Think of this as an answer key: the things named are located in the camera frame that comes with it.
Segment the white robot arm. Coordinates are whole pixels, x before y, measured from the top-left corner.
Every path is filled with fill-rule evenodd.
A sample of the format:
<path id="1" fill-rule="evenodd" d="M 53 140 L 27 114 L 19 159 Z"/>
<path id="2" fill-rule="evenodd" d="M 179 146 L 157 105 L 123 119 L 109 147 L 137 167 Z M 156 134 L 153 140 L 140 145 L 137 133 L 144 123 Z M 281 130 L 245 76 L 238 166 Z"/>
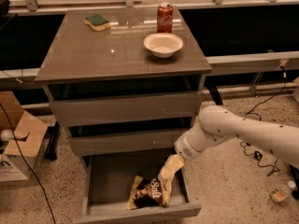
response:
<path id="1" fill-rule="evenodd" d="M 174 175 L 185 161 L 234 137 L 299 167 L 299 128 L 242 118 L 219 105 L 211 105 L 200 111 L 195 124 L 175 142 L 176 154 L 169 156 L 158 174 L 163 205 L 170 203 Z"/>

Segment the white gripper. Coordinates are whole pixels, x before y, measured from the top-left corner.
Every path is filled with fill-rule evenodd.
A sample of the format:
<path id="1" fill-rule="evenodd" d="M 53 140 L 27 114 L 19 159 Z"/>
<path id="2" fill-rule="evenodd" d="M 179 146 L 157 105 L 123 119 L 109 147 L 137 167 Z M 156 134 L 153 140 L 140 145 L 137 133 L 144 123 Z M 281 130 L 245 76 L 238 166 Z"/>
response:
<path id="1" fill-rule="evenodd" d="M 193 160 L 202 152 L 201 135 L 186 132 L 178 138 L 174 147 L 177 154 L 167 158 L 158 174 L 158 179 L 162 184 L 163 206 L 169 205 L 172 181 L 176 172 L 184 166 L 184 160 Z"/>

